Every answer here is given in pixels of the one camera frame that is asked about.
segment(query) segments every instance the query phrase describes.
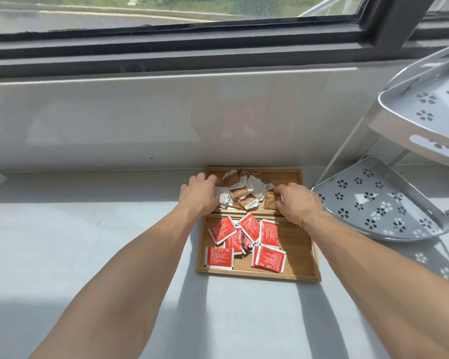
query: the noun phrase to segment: hand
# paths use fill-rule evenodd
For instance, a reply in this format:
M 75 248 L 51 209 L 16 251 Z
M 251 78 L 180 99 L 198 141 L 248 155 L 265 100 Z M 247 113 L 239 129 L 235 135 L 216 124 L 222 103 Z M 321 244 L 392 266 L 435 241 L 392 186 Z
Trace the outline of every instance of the hand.
M 299 215 L 311 215 L 317 211 L 323 211 L 323 204 L 316 193 L 303 185 L 289 183 L 274 188 L 275 193 L 281 194 L 281 201 L 275 201 L 274 206 L 291 223 L 302 227 L 302 218 Z
M 210 175 L 207 180 L 204 178 L 201 172 L 192 176 L 188 185 L 181 186 L 179 205 L 189 207 L 198 218 L 215 210 L 220 201 L 220 197 L 215 196 L 217 177 Z

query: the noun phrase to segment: white countertop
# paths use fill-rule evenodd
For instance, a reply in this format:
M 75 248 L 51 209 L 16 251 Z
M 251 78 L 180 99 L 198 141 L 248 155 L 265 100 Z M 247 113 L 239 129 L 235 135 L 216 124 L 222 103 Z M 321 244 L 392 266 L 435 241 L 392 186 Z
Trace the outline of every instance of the white countertop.
M 321 170 L 303 169 L 306 184 Z M 397 170 L 449 209 L 449 168 Z M 0 359 L 27 357 L 108 259 L 173 208 L 194 173 L 9 175 L 0 188 Z M 198 274 L 200 224 L 141 358 L 388 358 L 325 259 L 321 284 Z M 449 276 L 449 233 L 388 246 Z

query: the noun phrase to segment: forearm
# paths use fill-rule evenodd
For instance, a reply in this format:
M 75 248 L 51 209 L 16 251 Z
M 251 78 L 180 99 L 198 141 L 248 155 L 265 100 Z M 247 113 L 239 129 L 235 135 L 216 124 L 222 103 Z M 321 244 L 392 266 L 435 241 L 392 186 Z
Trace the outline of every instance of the forearm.
M 197 219 L 179 205 L 122 248 L 73 299 L 32 358 L 137 358 Z
M 449 357 L 447 282 L 326 212 L 304 222 L 394 358 Z

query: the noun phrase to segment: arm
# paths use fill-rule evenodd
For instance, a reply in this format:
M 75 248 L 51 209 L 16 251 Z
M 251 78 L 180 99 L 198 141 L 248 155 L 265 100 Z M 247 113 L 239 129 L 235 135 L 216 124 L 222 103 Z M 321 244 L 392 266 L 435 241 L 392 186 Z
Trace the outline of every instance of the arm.
M 214 175 L 192 176 L 173 211 L 85 285 L 30 359 L 138 358 L 193 226 L 218 205 L 215 183 Z
M 305 229 L 394 359 L 449 358 L 449 283 L 357 233 L 294 183 L 276 207 Z

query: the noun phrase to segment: road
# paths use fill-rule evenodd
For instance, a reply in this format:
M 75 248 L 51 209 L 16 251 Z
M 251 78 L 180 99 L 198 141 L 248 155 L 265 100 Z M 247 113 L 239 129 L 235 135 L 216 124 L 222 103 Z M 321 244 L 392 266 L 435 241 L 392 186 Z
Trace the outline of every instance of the road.
M 203 19 L 81 11 L 0 10 L 0 34 L 203 22 Z

